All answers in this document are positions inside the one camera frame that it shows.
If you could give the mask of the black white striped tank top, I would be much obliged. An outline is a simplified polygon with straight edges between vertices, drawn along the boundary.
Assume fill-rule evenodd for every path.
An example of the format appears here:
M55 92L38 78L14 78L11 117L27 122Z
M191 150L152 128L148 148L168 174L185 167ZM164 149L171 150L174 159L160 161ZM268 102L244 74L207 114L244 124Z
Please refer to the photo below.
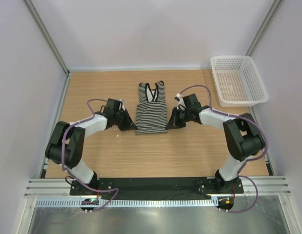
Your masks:
M149 83L140 83L138 94L136 135L166 133L167 106L164 82L156 82L154 89Z

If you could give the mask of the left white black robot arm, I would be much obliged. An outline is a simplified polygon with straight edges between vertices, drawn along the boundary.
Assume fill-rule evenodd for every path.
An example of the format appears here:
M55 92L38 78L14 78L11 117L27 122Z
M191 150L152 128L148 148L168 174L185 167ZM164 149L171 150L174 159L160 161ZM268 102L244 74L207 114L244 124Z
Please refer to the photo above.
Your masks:
M117 126L120 131L136 130L128 110L121 100L94 98L87 101L91 116L75 122L59 121L50 136L45 157L61 166L87 195L110 193L99 190L97 174L82 159L84 140L100 131Z

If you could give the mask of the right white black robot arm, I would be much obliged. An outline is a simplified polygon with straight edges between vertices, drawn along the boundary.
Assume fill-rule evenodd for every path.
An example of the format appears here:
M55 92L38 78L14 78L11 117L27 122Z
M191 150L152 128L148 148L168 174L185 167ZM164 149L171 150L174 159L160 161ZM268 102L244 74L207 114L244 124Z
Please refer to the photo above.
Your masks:
M239 173L247 161L252 160L266 143L251 114L232 115L220 112L211 106L201 106L195 94L175 97L178 102L173 108L166 129L184 128L187 122L209 125L223 130L229 151L224 165L215 173L216 191L226 193L239 178Z

